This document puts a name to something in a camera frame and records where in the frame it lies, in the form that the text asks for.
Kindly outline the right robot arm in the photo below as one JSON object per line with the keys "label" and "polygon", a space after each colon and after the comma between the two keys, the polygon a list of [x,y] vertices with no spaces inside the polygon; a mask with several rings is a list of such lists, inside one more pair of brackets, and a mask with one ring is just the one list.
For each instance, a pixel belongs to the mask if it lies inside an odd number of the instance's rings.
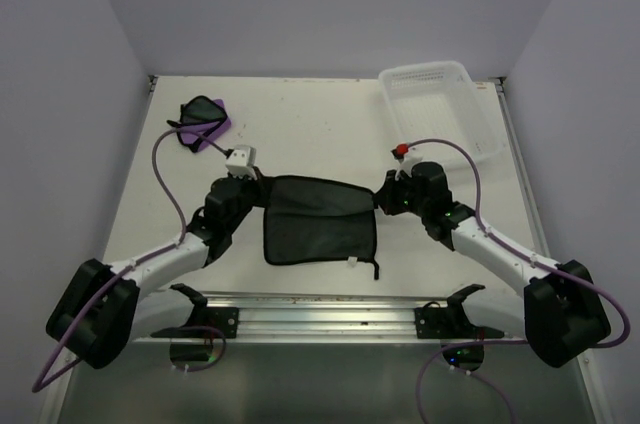
{"label": "right robot arm", "polygon": [[472,285],[451,297],[445,323],[454,335],[468,336],[478,327],[509,333],[554,368],[610,335],[586,267],[539,256],[481,223],[474,209],[454,199],[439,164],[388,171],[374,202],[389,216],[417,216],[431,239],[480,264],[515,292],[513,299],[493,298]]}

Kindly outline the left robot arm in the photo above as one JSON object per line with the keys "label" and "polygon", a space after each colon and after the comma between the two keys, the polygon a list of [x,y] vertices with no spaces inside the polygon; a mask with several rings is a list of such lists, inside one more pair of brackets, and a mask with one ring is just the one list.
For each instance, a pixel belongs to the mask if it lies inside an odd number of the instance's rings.
{"label": "left robot arm", "polygon": [[47,335],[94,369],[109,365],[132,337],[142,301],[219,259],[250,211],[266,206],[273,182],[266,176],[220,178],[174,241],[129,260],[82,263],[46,323]]}

